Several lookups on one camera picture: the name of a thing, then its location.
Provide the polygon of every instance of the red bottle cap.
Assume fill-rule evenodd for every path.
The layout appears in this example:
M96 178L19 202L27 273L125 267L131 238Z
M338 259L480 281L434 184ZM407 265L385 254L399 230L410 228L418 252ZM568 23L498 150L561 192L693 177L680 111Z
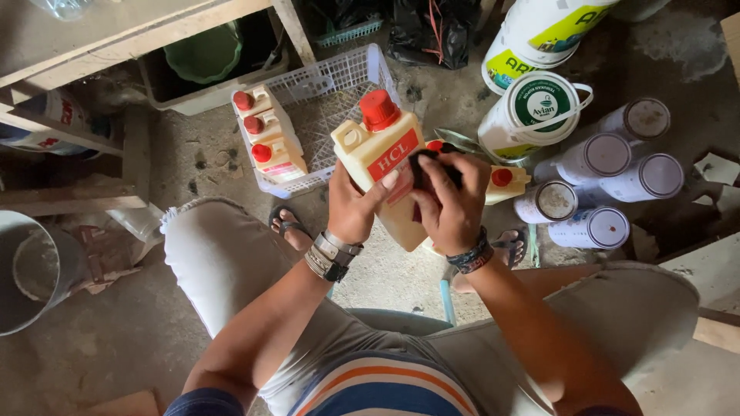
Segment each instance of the red bottle cap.
M237 91L234 93L234 104L239 110L251 110L255 106L255 98L244 91Z
M434 140L434 141L430 141L429 143L427 143L426 148L429 150L433 150L435 152L439 152L440 149L442 149L442 145L443 145L442 141Z
M514 174L508 169L496 169L491 173L491 182L497 187L505 187L514 179Z
M260 163L265 163L272 158L272 150L264 144L252 146L252 157Z
M360 111L363 112L365 127L371 132L387 128L401 116L401 110L385 90L375 90L365 94L360 99Z
M244 128L249 134L260 134L265 130L265 124L259 118L248 115L244 118Z

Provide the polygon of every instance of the metal bucket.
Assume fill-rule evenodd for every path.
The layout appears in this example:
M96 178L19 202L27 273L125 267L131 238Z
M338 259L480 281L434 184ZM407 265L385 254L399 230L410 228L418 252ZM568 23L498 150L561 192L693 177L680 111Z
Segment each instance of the metal bucket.
M16 252L21 243L36 232L50 238L51 256L45 260L56 262L57 266L53 291L43 301L34 301L25 295L14 276ZM89 276L87 254L74 237L60 229L42 226L19 212L0 210L0 335L29 326L42 313L71 295L71 289Z

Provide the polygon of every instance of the paint bucket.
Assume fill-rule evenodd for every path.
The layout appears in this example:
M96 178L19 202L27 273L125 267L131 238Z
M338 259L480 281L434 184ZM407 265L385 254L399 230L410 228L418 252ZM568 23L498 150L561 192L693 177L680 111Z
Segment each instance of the paint bucket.
M567 221L550 223L552 241L563 247L615 249L627 241L630 221L618 209L581 209Z
M550 61L573 53L619 0L517 0L506 15L508 43L518 51L547 53Z
M38 95L21 103L19 107L59 121L73 129L104 137L111 135L110 121L107 118L92 120L74 97L62 89ZM0 123L0 144L28 152L48 152L62 156L82 155L85 158L91 158L98 155L96 150L67 143L58 138L49 137L48 134L29 132L2 123Z
M535 70L555 68L567 61L576 51L576 48L573 48L569 54L556 61L538 60L536 56L530 57L531 55L525 56L520 50L511 49L506 43L506 28L506 22L504 21L501 23L501 29L491 47L488 48L488 52L485 53L483 63L480 65L483 81L491 91L498 95L504 95L509 85L520 76Z
M562 179L583 185L600 178L617 176L627 170L632 151L627 141L613 133L599 133L534 168L537 183Z
M529 224L565 221L578 209L573 187L563 181L549 181L514 199L517 216Z
M638 98L605 115L598 123L600 132L614 132L631 146L653 141L670 127L670 111L659 100Z
M622 202L670 198L683 185L681 165L664 153L646 156L634 161L621 175L599 180L601 189Z
M589 96L580 101L578 90ZM520 76L478 126L478 142L494 159L515 163L575 130L581 111L593 100L588 85L535 71Z
M596 208L603 207L604 205L612 206L620 202L601 189L598 181L573 187L573 189L576 190L576 195L578 196L579 208Z
M29 245L32 238L39 239ZM87 254L71 235L0 210L0 335L29 326L89 276Z

